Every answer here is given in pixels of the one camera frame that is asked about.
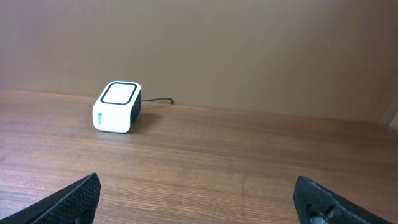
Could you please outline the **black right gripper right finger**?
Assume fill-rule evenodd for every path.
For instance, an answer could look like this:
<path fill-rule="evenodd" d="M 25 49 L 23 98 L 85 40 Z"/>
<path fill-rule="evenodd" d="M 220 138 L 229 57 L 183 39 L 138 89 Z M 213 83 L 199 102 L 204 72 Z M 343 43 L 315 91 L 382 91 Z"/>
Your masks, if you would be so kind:
<path fill-rule="evenodd" d="M 300 176 L 293 192 L 300 223 L 390 224 L 313 180 Z"/>

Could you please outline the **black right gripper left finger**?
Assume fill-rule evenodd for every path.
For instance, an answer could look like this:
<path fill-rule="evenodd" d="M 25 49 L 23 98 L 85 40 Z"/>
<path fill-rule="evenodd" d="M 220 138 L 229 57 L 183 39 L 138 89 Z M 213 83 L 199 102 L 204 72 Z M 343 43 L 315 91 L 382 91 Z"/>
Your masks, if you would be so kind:
<path fill-rule="evenodd" d="M 1 224 L 92 224 L 100 200 L 96 173 L 1 219 Z"/>

